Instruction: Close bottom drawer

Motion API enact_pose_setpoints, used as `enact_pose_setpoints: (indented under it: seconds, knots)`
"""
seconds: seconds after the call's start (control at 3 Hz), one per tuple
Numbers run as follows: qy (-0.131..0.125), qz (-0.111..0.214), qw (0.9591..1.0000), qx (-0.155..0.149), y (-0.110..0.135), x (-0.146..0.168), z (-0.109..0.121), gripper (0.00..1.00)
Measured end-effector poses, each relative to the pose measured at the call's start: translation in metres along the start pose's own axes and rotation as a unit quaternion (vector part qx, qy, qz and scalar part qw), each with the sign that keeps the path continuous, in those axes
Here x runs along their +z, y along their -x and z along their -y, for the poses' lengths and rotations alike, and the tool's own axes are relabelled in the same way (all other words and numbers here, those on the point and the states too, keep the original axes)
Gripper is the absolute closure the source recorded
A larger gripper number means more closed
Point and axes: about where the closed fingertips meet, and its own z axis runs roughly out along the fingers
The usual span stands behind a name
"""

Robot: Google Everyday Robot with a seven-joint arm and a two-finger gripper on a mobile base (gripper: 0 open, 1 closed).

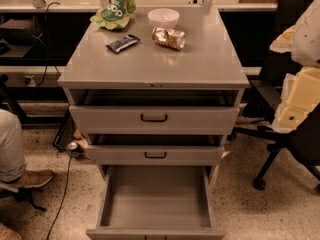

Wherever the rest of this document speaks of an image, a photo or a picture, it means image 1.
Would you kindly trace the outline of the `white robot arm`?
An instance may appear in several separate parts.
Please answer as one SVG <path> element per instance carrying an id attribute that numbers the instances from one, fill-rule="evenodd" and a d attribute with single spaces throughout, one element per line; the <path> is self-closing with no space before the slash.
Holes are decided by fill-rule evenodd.
<path id="1" fill-rule="evenodd" d="M 272 122 L 276 132 L 289 133 L 320 103 L 320 0 L 314 0 L 270 48 L 277 53 L 289 52 L 301 65 L 296 74 L 285 75 L 281 102 Z"/>

